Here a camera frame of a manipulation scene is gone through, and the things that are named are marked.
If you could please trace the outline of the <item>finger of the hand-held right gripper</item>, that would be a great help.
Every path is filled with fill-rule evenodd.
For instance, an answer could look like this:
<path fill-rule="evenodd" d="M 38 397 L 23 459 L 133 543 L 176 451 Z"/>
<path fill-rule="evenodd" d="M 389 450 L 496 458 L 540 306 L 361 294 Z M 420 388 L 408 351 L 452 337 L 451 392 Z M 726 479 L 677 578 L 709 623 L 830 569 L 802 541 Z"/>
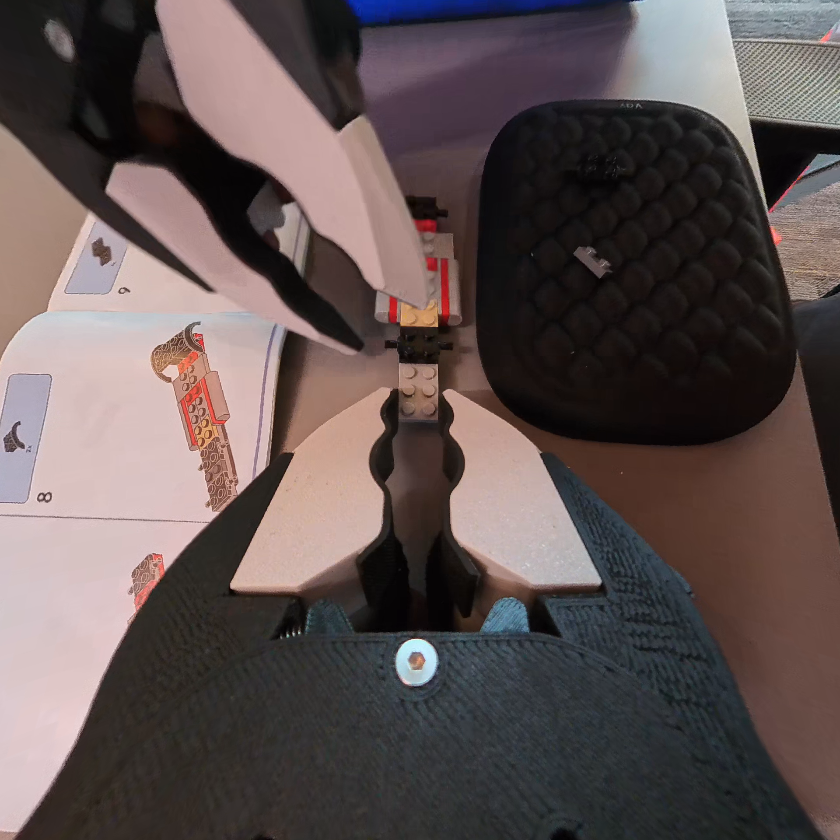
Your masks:
<path fill-rule="evenodd" d="M 156 16 L 191 117 L 282 184 L 372 288 L 424 307 L 426 261 L 403 192 L 364 114 L 335 126 L 300 2 L 254 24 L 233 2 L 157 2 Z"/>
<path fill-rule="evenodd" d="M 281 209 L 266 173 L 203 132 L 117 163 L 107 195 L 213 291 L 345 354 L 362 339 L 265 233 Z"/>

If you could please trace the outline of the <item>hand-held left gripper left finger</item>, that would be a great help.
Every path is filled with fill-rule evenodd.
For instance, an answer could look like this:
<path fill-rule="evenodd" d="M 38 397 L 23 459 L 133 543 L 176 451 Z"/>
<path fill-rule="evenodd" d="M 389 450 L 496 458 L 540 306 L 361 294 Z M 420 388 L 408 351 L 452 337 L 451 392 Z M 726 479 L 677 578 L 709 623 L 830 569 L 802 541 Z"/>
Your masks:
<path fill-rule="evenodd" d="M 232 590 L 295 596 L 306 606 L 325 598 L 356 627 L 403 627 L 408 569 L 386 485 L 397 427 L 397 391 L 381 388 L 297 446 Z"/>

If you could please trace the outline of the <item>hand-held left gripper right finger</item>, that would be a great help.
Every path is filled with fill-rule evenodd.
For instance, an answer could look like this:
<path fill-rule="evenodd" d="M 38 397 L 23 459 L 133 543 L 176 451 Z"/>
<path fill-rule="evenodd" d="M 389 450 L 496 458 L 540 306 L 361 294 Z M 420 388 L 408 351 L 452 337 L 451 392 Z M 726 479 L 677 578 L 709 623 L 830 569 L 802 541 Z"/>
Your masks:
<path fill-rule="evenodd" d="M 538 447 L 467 397 L 440 398 L 447 480 L 427 559 L 431 624 L 480 624 L 501 599 L 593 594 L 602 577 Z"/>

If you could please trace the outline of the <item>light grey lego piece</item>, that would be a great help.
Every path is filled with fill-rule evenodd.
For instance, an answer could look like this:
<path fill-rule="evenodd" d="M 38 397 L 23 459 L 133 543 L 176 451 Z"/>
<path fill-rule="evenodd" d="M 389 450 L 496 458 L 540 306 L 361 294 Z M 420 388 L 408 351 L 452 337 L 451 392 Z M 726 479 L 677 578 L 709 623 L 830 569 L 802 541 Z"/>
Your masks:
<path fill-rule="evenodd" d="M 306 276 L 310 245 L 310 226 L 291 195 L 266 181 L 248 207 L 248 220 L 255 231 L 274 250 L 281 252 Z"/>

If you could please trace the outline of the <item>grey red lego model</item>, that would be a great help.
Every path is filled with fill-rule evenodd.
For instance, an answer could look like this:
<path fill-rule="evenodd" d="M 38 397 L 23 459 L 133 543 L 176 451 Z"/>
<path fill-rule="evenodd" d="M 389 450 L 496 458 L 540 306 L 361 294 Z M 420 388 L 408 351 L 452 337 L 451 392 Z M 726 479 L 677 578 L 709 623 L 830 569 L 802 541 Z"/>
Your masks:
<path fill-rule="evenodd" d="M 398 329 L 385 347 L 397 354 L 400 421 L 431 424 L 439 415 L 439 357 L 454 347 L 444 333 L 463 321 L 460 272 L 454 236 L 440 226 L 448 211 L 433 196 L 409 195 L 406 204 L 426 260 L 429 301 L 425 308 L 416 308 L 379 291 L 374 318 Z"/>

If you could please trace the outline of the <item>large blue plastic bin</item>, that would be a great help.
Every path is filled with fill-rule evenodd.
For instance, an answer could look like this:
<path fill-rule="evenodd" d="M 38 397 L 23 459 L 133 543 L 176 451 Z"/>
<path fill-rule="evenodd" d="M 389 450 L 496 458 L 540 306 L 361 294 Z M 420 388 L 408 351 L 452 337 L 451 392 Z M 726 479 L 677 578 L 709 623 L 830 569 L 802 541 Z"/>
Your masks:
<path fill-rule="evenodd" d="M 616 1 L 349 1 L 362 27 L 391 27 L 577 12 Z"/>

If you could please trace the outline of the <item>lego instruction booklet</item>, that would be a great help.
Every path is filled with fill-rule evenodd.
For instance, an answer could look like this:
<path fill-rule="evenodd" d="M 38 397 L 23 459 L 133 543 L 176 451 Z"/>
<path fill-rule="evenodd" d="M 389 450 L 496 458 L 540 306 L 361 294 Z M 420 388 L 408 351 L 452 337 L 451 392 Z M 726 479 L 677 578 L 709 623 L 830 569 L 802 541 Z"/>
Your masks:
<path fill-rule="evenodd" d="M 1 828 L 185 546 L 267 466 L 285 330 L 89 215 L 2 357 Z"/>

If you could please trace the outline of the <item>small black lego piece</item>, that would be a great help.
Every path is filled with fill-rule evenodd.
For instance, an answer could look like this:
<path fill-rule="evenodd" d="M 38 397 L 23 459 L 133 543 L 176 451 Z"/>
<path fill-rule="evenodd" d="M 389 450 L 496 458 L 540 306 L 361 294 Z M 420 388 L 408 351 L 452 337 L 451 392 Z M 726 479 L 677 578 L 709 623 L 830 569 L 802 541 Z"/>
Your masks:
<path fill-rule="evenodd" d="M 635 166 L 615 154 L 588 154 L 582 157 L 574 173 L 583 183 L 612 183 L 635 175 Z"/>

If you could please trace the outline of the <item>black quilted case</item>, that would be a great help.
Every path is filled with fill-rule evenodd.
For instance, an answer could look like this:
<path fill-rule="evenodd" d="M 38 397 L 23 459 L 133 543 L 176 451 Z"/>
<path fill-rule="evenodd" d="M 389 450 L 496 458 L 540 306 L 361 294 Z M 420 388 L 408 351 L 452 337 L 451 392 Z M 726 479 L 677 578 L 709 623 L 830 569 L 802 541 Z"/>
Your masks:
<path fill-rule="evenodd" d="M 583 183 L 588 154 L 635 175 Z M 579 246 L 612 272 L 596 278 Z M 795 331 L 738 139 L 662 101 L 556 101 L 509 120 L 480 184 L 476 337 L 490 389 L 544 432 L 704 445 L 764 420 L 789 391 Z"/>

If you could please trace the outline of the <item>grey mesh office chair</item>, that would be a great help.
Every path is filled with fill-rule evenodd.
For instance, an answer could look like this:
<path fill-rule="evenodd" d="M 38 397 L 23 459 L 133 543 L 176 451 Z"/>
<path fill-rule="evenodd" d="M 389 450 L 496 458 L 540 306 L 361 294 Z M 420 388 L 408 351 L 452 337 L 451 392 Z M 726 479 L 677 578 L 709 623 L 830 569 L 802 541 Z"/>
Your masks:
<path fill-rule="evenodd" d="M 737 38 L 732 45 L 752 122 L 838 129 L 837 41 Z"/>

